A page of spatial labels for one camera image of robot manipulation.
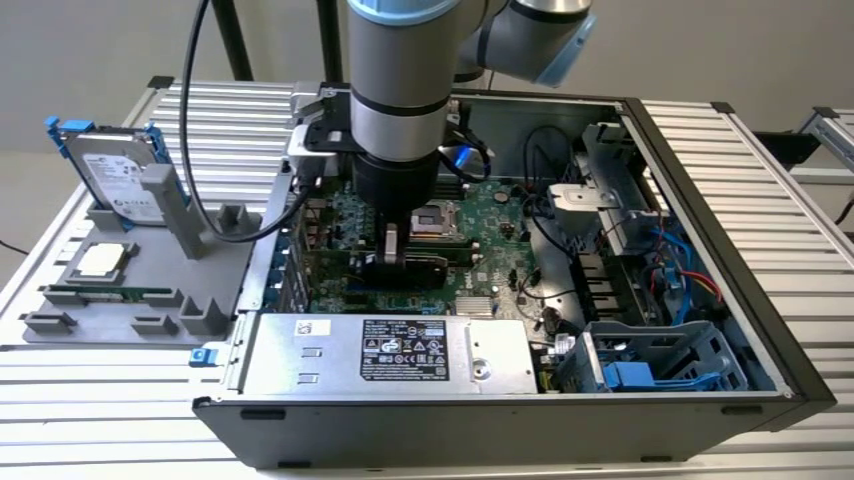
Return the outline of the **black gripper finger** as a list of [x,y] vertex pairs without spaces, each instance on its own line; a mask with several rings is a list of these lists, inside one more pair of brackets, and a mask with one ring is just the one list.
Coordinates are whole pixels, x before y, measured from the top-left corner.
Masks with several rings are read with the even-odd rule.
[[379,214],[379,256],[383,264],[402,269],[406,264],[407,212]]

